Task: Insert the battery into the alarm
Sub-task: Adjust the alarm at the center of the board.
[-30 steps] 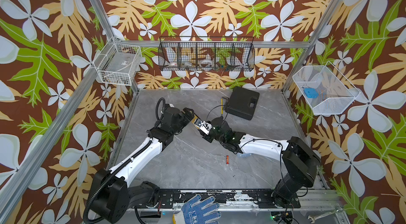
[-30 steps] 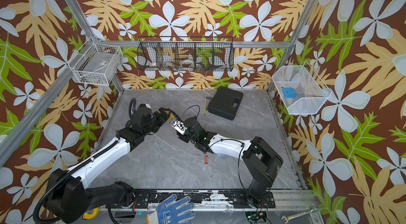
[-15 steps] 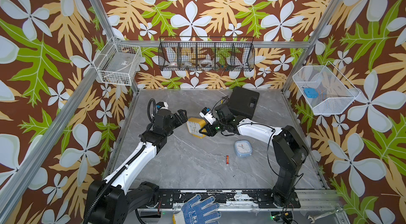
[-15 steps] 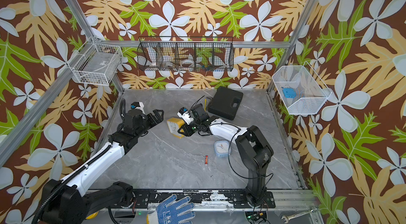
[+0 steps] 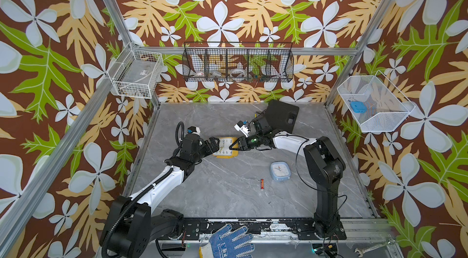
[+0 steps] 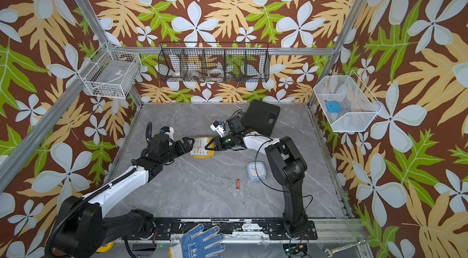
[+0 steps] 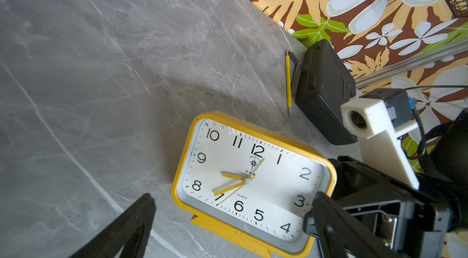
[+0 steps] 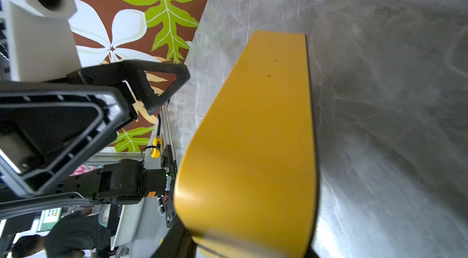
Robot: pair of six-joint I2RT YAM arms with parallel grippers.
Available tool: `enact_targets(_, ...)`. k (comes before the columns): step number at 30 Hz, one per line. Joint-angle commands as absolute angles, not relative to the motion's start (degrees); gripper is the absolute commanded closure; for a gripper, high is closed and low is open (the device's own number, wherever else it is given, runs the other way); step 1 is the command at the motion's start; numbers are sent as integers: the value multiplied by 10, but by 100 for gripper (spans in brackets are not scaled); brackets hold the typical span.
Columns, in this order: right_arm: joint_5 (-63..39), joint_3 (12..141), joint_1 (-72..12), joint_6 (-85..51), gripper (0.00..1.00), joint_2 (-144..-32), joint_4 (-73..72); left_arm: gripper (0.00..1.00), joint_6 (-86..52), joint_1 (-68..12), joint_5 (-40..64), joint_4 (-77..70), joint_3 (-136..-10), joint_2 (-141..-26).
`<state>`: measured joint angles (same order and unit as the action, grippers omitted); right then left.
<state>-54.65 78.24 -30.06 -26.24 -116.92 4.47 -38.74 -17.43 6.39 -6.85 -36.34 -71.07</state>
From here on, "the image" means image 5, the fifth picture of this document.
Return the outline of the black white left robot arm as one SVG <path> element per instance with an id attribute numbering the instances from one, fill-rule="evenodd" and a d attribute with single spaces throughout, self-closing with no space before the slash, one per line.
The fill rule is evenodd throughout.
<path id="1" fill-rule="evenodd" d="M 160 202 L 190 176 L 195 166 L 219 151 L 220 140 L 191 133 L 179 141 L 165 168 L 147 186 L 131 196 L 120 196 L 110 207 L 100 238 L 104 258 L 139 258 L 147 246 L 163 236 L 180 236 L 184 215 L 166 209 L 153 213 Z"/>

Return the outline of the yellow square alarm clock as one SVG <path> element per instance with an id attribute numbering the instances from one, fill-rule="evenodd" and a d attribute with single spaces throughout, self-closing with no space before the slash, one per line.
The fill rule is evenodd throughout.
<path id="1" fill-rule="evenodd" d="M 230 146 L 234 144 L 236 138 L 234 137 L 220 137 L 219 138 L 219 150 L 213 155 L 216 158 L 230 159 L 238 156 L 237 150 L 231 150 Z"/>

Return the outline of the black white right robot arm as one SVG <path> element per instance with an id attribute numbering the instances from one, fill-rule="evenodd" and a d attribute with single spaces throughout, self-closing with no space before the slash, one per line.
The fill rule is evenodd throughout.
<path id="1" fill-rule="evenodd" d="M 264 115 L 252 121 L 239 121 L 236 131 L 243 135 L 229 147 L 230 150 L 250 151 L 285 150 L 295 157 L 305 158 L 308 173 L 315 182 L 317 205 L 313 217 L 313 233 L 321 239 L 345 239 L 346 234 L 339 215 L 338 194 L 346 165 L 328 137 L 318 139 L 292 133 L 297 115 L 289 113 L 283 122 L 273 124 Z"/>

